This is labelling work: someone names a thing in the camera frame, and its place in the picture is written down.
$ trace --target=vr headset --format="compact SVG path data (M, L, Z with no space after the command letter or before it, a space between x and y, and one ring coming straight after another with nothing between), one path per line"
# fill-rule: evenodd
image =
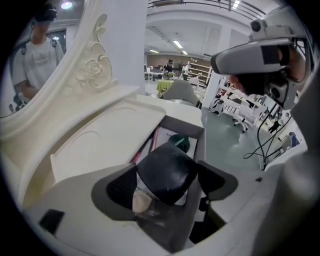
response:
M57 17L57 9L51 3L45 4L34 16L34 20L37 23L41 22L53 22Z

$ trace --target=black cable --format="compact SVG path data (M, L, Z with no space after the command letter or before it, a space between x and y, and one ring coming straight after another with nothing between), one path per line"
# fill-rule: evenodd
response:
M272 153L268 154L266 157L268 158L268 157L272 156L273 154L277 153L280 149L282 149L282 147L279 147L278 149L276 149Z
M252 157L253 155L260 155L260 156L262 156L261 154L256 153L256 151L259 150L261 147L263 147L265 144L267 144L273 137L275 137L275 136L277 135L277 133L279 133L279 132L287 125L287 123L290 121L291 118L292 118L292 116L290 116L290 118L288 119L288 121L286 121L286 123L285 123L272 137L270 137L265 143L263 143L261 146L257 147L252 153L246 153L246 154L243 156L243 159L248 159L248 158Z
M275 109L275 107L277 106L277 103L275 103L273 105L273 107L271 108L270 112L266 115L266 117L263 119L262 123L260 124L259 128L258 128L258 132L257 132L257 138L258 138L258 143L259 143L259 147L261 148L261 151L262 151L262 157L263 157L263 165L265 165L265 153L264 153L264 149L263 147L261 146L261 142L260 142L260 137L259 137L259 132L260 132L260 129L262 127L262 125L266 122L266 120L268 119L268 117L271 115L272 111Z
M280 108L278 108L278 118L277 118L277 120L276 120L276 122L278 123L278 125L279 125L279 117L280 117ZM265 158L266 158L266 159L268 158L268 152L269 152L269 149L270 149L270 146L271 146L272 142L274 141L274 138L275 138L275 136L272 136L272 140L271 140L271 142L270 142L270 144L269 144L269 147L268 147L268 149L267 149L267 151L266 151L266 153L265 153Z

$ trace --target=white t-shirt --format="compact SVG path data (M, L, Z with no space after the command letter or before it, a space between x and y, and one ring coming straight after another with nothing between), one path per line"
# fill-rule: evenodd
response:
M49 38L46 38L43 44L28 42L25 45L25 54L23 55L20 49L14 57L13 84L17 85L28 80L32 87L41 89L63 56L64 52L59 41L56 41L55 47Z
M188 65L185 65L185 67L184 67L184 74L185 75L188 75L189 74L189 67L188 67Z

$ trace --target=backpack strap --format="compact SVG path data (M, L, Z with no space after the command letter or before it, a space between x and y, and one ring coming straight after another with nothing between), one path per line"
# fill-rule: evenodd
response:
M57 46L57 41L54 40L54 39L50 39L50 41L51 41L51 45L53 46L53 48L56 48L56 46Z
M50 39L49 38L49 40L50 40L50 43L51 43L51 45L52 45L52 47L54 48L54 52L55 52L55 61L56 61L56 65L58 66L58 52L57 52L57 48L56 48L56 46L57 46L57 41L56 40L54 40L54 39Z
M26 45L27 43L29 43L30 40L26 41L23 43L22 47L21 47L21 53L22 55L25 55L26 54Z

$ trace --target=green table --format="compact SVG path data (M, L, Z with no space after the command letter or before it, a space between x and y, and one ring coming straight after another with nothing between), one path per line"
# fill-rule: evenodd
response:
M169 89L174 81L159 80L156 89L160 93L163 89Z

